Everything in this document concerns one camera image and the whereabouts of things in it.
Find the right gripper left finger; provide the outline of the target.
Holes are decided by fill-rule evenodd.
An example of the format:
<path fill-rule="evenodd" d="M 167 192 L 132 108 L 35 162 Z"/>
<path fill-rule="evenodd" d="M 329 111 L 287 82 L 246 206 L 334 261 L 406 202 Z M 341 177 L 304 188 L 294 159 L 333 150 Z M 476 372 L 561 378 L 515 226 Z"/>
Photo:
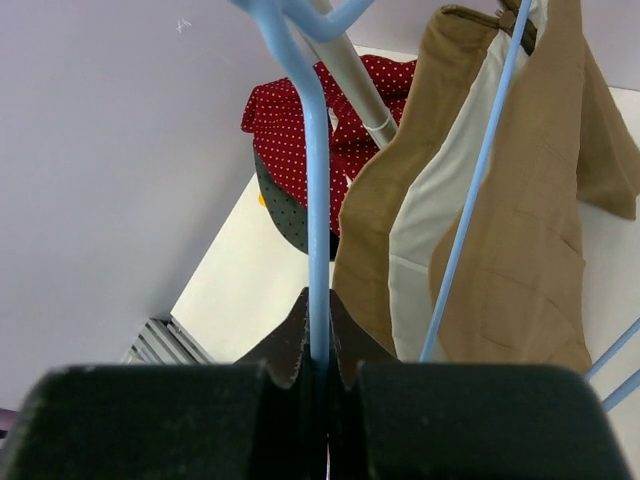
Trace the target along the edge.
<path fill-rule="evenodd" d="M 5 479 L 316 479 L 308 295 L 233 364 L 77 365 L 43 376 Z"/>

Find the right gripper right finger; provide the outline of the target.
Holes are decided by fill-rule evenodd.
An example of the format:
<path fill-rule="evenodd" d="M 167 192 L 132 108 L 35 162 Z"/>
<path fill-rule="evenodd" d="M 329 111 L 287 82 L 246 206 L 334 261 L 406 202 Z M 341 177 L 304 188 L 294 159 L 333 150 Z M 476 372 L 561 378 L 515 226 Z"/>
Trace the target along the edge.
<path fill-rule="evenodd" d="M 330 298 L 334 479 L 628 479 L 594 391 L 548 365 L 403 363 Z"/>

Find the grey dotted skirt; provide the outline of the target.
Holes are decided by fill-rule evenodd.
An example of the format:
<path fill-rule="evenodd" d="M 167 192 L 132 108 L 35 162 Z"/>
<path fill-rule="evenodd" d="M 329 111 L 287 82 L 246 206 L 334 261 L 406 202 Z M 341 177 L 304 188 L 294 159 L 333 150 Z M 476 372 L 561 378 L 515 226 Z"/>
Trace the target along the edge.
<path fill-rule="evenodd" d="M 273 224 L 291 246 L 307 254 L 306 208 L 275 183 L 256 151 L 253 152 L 253 155 L 260 193 Z"/>

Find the red polka-dot skirt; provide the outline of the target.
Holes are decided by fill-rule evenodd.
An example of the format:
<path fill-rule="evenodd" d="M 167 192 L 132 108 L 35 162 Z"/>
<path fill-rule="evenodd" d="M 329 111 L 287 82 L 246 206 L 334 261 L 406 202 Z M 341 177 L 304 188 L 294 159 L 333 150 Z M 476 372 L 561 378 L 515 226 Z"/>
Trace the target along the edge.
<path fill-rule="evenodd" d="M 416 67 L 375 55 L 360 57 L 384 105 L 395 121 L 402 116 Z M 339 213 L 352 181 L 379 151 L 355 109 L 323 62 L 314 65 L 326 102 L 330 154 L 330 229 L 338 235 Z M 307 205 L 306 144 L 299 95 L 288 78 L 256 86 L 242 116 L 241 130 L 275 184 Z"/>

